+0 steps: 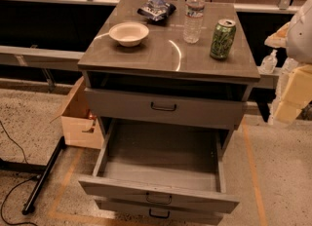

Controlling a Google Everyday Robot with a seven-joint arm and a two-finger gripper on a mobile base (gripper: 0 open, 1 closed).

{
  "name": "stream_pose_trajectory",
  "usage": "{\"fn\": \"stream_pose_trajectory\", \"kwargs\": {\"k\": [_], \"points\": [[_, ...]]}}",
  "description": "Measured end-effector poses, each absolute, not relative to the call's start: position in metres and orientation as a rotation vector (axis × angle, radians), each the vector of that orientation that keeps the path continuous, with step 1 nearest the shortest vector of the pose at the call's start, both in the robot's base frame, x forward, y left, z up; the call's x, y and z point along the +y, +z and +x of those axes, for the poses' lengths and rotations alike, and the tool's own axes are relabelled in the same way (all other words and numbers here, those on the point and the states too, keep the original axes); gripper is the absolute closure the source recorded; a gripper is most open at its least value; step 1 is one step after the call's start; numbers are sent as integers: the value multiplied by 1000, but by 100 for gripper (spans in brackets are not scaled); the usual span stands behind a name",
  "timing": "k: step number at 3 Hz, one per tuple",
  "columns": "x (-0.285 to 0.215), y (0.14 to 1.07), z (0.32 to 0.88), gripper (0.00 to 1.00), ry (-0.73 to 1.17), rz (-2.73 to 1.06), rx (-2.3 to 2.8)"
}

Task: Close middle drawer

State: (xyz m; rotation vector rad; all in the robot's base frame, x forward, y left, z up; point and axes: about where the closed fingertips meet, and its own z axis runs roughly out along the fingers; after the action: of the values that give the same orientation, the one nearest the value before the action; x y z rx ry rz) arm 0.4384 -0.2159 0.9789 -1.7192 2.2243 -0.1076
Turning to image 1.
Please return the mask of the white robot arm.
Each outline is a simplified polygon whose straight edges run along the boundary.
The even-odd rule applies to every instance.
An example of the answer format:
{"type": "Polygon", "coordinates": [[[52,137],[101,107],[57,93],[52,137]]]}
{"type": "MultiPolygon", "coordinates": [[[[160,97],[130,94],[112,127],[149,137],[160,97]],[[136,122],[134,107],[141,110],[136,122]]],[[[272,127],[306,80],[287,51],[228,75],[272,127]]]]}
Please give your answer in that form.
{"type": "Polygon", "coordinates": [[[296,61],[295,68],[280,73],[269,116],[271,125],[290,125],[312,101],[312,0],[307,0],[264,44],[285,48],[287,57],[296,61]]]}

